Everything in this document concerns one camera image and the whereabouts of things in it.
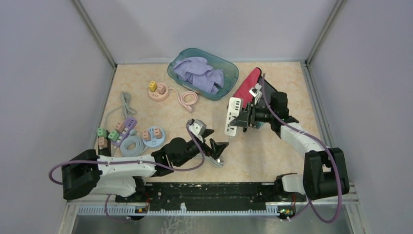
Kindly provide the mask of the white power strip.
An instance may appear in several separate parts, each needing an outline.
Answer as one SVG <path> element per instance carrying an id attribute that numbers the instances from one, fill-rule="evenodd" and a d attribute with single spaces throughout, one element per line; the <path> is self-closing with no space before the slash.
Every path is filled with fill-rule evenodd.
<path id="1" fill-rule="evenodd" d="M 225 135 L 234 137 L 237 132 L 237 127 L 231 125 L 231 121 L 234 120 L 242 110 L 242 99 L 238 97 L 231 97 L 229 99 L 227 107 L 227 116 L 225 122 Z"/>

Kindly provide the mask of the blue round power socket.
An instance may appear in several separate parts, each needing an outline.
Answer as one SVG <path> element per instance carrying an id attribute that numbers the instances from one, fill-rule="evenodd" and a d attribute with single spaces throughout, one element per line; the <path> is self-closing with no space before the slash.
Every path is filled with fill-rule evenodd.
<path id="1" fill-rule="evenodd" d="M 142 140 L 148 148 L 158 149 L 165 143 L 166 133 L 161 127 L 152 126 L 143 131 Z"/>

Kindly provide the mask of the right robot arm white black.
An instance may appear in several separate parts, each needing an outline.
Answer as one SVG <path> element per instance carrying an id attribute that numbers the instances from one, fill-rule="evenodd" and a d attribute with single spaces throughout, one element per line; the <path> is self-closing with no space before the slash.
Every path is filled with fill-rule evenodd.
<path id="1" fill-rule="evenodd" d="M 259 122 L 269 123 L 271 130 L 304 159 L 302 174 L 277 176 L 274 194 L 278 200 L 287 201 L 293 193 L 317 200 L 349 192 L 344 152 L 340 148 L 327 147 L 304 131 L 299 121 L 289 114 L 286 93 L 273 92 L 269 103 L 264 107 L 248 103 L 243 111 L 229 122 L 229 126 L 246 130 L 255 127 Z"/>

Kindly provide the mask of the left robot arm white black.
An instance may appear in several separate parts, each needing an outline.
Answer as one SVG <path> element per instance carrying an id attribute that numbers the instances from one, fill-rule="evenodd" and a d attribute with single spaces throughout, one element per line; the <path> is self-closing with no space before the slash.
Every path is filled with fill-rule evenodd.
<path id="1" fill-rule="evenodd" d="M 145 198 L 146 188 L 138 178 L 182 172 L 181 166 L 197 155 L 219 159 L 229 143 L 211 138 L 206 144 L 205 138 L 213 132 L 206 129 L 201 139 L 190 141 L 175 137 L 161 149 L 142 156 L 111 157 L 98 155 L 94 149 L 85 150 L 61 167 L 63 198 L 112 194 L 139 202 Z"/>

